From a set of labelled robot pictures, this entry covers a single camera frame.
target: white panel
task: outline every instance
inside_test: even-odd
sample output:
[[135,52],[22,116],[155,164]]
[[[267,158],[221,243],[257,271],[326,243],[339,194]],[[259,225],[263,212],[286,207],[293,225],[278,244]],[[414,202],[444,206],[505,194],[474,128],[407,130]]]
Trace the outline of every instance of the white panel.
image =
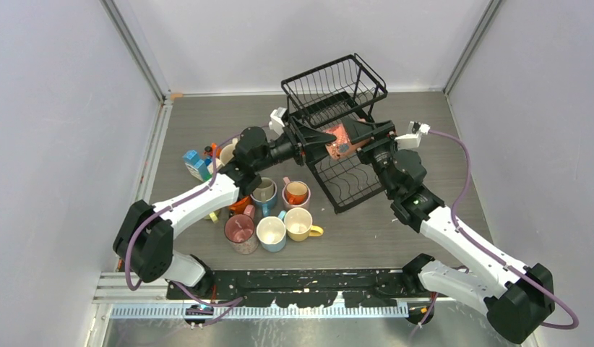
[[495,244],[580,318],[541,346],[594,346],[594,1],[506,1],[450,100]]
[[159,103],[99,1],[0,1],[0,346],[81,346]]
[[170,88],[280,90],[280,81],[349,53],[390,90],[441,89],[486,0],[129,0]]

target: yellow mug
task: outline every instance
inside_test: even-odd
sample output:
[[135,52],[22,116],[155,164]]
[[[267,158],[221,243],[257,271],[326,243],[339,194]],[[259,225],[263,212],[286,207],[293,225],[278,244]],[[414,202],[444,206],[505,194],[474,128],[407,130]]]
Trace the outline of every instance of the yellow mug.
[[321,227],[312,225],[312,215],[301,207],[289,210],[284,216],[284,224],[288,237],[294,241],[303,241],[309,236],[322,236],[324,232]]

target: wire basket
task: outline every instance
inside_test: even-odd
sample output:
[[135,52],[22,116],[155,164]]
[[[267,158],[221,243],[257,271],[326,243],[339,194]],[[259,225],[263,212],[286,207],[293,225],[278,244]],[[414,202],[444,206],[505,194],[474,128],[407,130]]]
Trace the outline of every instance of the wire basket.
[[[356,53],[284,80],[282,89],[287,94],[289,117],[319,131],[341,124],[344,117],[373,122],[374,103],[388,94],[384,80]],[[335,213],[383,190],[374,169],[362,164],[356,153],[340,160],[326,156],[306,164]]]

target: pink mug handle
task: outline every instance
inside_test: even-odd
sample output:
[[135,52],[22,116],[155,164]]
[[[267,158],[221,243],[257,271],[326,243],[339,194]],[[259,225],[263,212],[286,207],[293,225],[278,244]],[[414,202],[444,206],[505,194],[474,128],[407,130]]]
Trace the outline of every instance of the pink mug handle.
[[253,205],[246,206],[246,208],[244,208],[244,215],[247,215],[250,218],[254,219],[254,206]]

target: gray wooden table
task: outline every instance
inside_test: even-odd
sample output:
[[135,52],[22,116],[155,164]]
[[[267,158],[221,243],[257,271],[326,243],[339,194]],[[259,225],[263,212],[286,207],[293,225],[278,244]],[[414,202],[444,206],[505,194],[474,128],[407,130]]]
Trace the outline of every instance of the gray wooden table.
[[[187,150],[202,150],[247,126],[266,124],[271,111],[285,105],[283,95],[176,99],[150,201],[166,200],[200,183],[182,161]],[[399,132],[407,128],[410,120],[419,120],[432,129],[457,134],[441,93],[391,93],[375,105],[373,116],[377,121],[393,120]],[[452,204],[465,179],[465,157],[461,149],[449,140],[429,135],[418,151],[428,171],[427,187],[448,205]],[[231,249],[224,236],[223,226],[228,218],[225,210],[216,224],[201,220],[188,228],[176,240],[175,248],[195,254],[217,270],[402,267],[420,253],[430,254],[450,266],[460,265],[445,249],[395,220],[384,194],[336,215],[307,167],[288,161],[263,171],[262,176],[274,179],[279,187],[284,176],[306,182],[315,197],[310,206],[314,224],[324,229],[324,235],[300,243],[289,239],[278,253],[259,247],[253,254],[240,255]],[[279,213],[281,205],[273,212]],[[473,186],[459,209],[459,216],[491,240]],[[258,210],[255,222],[260,218]]]

